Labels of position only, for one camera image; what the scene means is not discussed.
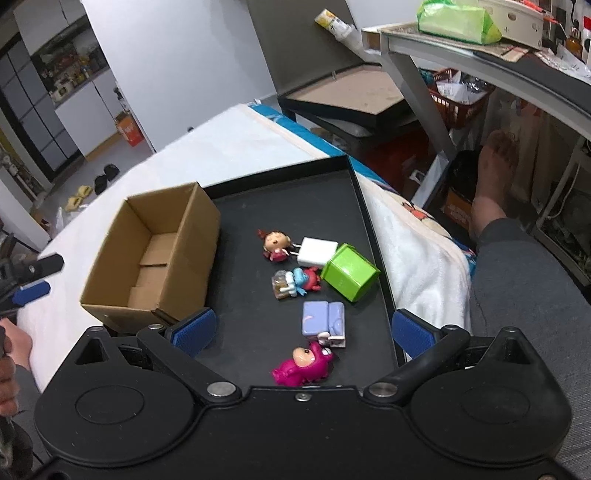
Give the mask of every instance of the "black tray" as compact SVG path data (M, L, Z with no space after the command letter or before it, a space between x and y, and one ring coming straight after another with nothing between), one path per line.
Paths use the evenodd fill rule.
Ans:
M374 65L379 66L379 63L367 63L361 62L357 65L352 67L346 67L344 69L340 69L335 71L336 74L346 72L348 70L353 70L359 68L363 65ZM322 77L317 78L311 82L308 82L304 85L301 85L289 92L283 93L282 95L277 96L277 102L282 109L289 110L292 112L308 112L312 115L317 115L322 118L332 118L335 120L344 120L346 122L351 122L357 125L361 125L367 128L373 128L376 130L380 130L384 127L387 127L392 121L404 116L405 114L411 112L410 107L406 100L401 100L400 102L392 105L386 110L378 114L361 112L359 110L353 110L350 108L344 108L339 106L333 105L324 105L322 103L315 103L315 102L306 102L304 100L295 100L288 98L293 93L298 92L299 90L303 90L304 88L308 88L309 86L318 83L321 80L330 78L332 73L328 75L324 75Z
M218 317L213 342L197 359L239 385L274 385L271 370L307 346L301 334L306 300L345 304L347 346L336 359L326 385L365 387L403 362L391 338L395 306L369 214L347 156L279 168L205 189L222 214L216 259L206 306ZM271 277L297 267L262 254L257 229L279 230L294 243L304 236L353 245L381 271L379 281L355 304L322 282L320 292L276 300Z

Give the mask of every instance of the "white blanket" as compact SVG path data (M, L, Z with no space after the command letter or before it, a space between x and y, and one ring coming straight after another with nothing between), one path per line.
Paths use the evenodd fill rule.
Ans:
M396 307L438 328L453 324L470 331L471 282L464 253L438 223L429 217L419 219L422 210L411 208L404 198L382 190L372 181L357 177Z
M48 279L50 295L21 309L18 317L19 325L33 337L31 367L40 390L45 389L82 333L100 324L80 306L80 294L126 197L189 181L205 187L326 156L292 132L238 105L129 170L42 252L59 253L65 266ZM373 187L380 190L363 183L395 301L435 325L464 325L469 283L461 279L467 266L449 252L443 254L445 249L437 246L441 239L434 235L430 244L426 233L419 235L397 219Z

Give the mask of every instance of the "green cube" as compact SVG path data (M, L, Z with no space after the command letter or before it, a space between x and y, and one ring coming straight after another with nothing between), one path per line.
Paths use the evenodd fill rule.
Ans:
M326 280L349 301L359 300L379 276L379 270L348 244L341 245L320 278Z

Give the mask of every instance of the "shoe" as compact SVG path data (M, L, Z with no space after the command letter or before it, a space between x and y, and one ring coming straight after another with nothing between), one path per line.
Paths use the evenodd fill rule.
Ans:
M105 175L107 175L107 180L113 181L117 175L119 175L119 169L115 167L112 163L109 163L105 166Z
M99 175L95 178L95 193L100 195L107 189L107 175Z
M68 199L67 205L64 207L66 212L73 212L74 210L78 210L78 207L82 203L82 199L80 197L70 197Z
M85 199L91 193L92 193L92 187L90 187L89 185L82 185L82 186L78 187L78 192L76 193L76 196L80 197L81 199Z

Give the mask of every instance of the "metal bolt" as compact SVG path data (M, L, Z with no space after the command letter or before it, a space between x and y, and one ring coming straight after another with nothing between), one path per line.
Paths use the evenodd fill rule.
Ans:
M214 382L207 386L207 393L212 397L227 397L236 391L236 385L230 382Z
M312 395L309 393L296 393L295 399L297 401L310 401L312 399Z
M387 398L396 395L398 387L388 382L376 382L368 390L374 397Z

